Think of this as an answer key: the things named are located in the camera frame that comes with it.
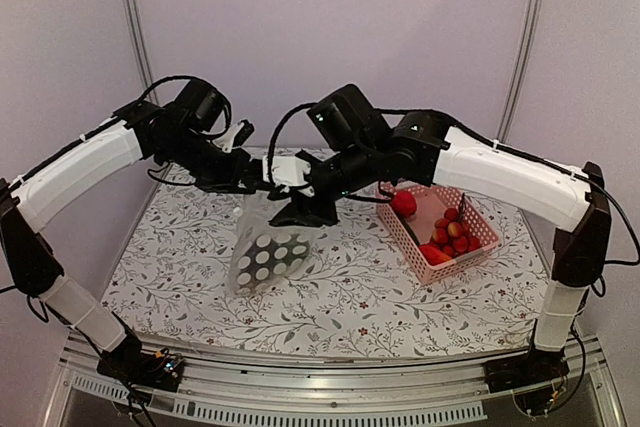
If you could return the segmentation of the dark purple eggplant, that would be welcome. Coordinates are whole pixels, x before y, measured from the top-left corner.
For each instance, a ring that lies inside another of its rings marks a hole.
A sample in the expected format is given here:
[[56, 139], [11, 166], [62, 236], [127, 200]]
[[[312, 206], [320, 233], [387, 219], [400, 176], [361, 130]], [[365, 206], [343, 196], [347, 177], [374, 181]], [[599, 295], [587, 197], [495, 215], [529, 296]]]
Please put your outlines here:
[[293, 272], [310, 252], [311, 241], [303, 234], [263, 234], [240, 249], [235, 276], [240, 288], [255, 288]]

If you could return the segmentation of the clear zip top bag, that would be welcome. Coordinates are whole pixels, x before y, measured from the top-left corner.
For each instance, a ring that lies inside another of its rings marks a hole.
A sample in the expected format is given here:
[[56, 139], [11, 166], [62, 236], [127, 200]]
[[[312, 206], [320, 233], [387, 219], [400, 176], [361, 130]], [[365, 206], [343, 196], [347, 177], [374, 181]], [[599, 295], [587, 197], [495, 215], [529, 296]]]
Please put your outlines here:
[[244, 197], [228, 271], [227, 286], [232, 294], [256, 295], [296, 272], [309, 257], [318, 236], [316, 230], [269, 224], [284, 206], [283, 201], [270, 201], [264, 192]]

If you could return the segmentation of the red wrinkled apple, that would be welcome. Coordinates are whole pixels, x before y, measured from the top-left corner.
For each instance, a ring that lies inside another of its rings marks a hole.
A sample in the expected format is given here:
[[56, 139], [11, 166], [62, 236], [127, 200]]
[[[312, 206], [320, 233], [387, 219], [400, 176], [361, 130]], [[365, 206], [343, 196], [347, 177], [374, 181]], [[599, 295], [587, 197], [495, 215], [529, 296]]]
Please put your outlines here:
[[417, 212], [417, 201], [412, 192], [397, 191], [390, 203], [392, 210], [401, 218], [409, 218]]

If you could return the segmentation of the pink plastic basket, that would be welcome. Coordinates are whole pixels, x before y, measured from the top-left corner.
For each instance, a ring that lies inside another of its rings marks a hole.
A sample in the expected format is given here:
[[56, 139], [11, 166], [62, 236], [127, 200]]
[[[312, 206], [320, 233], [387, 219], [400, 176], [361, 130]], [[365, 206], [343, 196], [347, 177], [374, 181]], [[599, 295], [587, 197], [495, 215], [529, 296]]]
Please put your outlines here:
[[377, 214], [424, 285], [476, 266], [500, 244], [497, 233], [461, 190], [408, 185]]

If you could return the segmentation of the red cherry bunch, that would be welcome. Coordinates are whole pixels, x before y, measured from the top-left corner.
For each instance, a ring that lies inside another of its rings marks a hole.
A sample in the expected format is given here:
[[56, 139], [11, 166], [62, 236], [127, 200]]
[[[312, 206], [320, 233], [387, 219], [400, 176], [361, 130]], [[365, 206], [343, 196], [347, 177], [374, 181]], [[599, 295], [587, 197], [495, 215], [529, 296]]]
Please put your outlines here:
[[456, 207], [448, 207], [434, 222], [429, 244], [438, 246], [452, 258], [479, 250], [480, 240], [471, 234], [471, 227], [465, 218], [466, 197], [462, 195]]

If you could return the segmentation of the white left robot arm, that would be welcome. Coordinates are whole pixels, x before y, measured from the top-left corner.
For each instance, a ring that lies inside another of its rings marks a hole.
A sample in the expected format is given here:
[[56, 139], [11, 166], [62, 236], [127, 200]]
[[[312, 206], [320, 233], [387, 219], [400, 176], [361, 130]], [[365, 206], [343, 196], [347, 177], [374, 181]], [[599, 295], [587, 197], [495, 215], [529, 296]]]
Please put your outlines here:
[[148, 158], [181, 166], [194, 186], [209, 193], [253, 193], [262, 164], [242, 149], [253, 126], [227, 122], [228, 99], [209, 82], [183, 76], [185, 86], [159, 106], [144, 96], [116, 110], [94, 130], [18, 177], [1, 184], [1, 246], [14, 287], [86, 336], [128, 381], [148, 373], [135, 335], [64, 273], [42, 230], [68, 205], [112, 174]]

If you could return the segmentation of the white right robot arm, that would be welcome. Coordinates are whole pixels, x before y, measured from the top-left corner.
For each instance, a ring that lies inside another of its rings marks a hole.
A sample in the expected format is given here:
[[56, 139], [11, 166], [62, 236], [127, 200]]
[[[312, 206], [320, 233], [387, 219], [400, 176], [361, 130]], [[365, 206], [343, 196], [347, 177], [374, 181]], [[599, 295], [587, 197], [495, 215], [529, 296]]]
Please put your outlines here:
[[564, 347], [587, 291], [602, 275], [611, 230], [610, 201], [600, 168], [557, 163], [488, 140], [436, 110], [405, 110], [395, 126], [355, 85], [303, 111], [333, 156], [277, 159], [268, 152], [263, 175], [289, 203], [276, 226], [332, 226], [337, 200], [373, 183], [412, 181], [480, 193], [554, 225], [554, 261], [528, 350], [484, 366], [488, 380], [537, 383], [568, 371]]

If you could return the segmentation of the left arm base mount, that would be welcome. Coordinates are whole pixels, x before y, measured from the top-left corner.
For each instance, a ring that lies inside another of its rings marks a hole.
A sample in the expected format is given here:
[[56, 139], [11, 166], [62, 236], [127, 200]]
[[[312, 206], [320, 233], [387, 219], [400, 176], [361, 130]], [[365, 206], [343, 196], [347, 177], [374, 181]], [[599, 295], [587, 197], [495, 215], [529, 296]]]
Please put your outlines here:
[[97, 366], [103, 376], [129, 386], [143, 386], [167, 392], [177, 392], [185, 368], [184, 357], [162, 349], [153, 354], [140, 347], [118, 347], [104, 351]]

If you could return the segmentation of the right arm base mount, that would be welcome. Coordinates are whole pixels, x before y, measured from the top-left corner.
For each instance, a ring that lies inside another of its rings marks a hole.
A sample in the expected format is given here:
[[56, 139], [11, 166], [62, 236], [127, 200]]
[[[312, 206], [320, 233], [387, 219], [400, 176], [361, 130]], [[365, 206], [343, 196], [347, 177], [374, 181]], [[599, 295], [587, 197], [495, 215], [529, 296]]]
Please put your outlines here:
[[531, 349], [483, 364], [490, 393], [515, 391], [514, 404], [529, 417], [546, 416], [566, 391], [569, 367], [564, 351]]

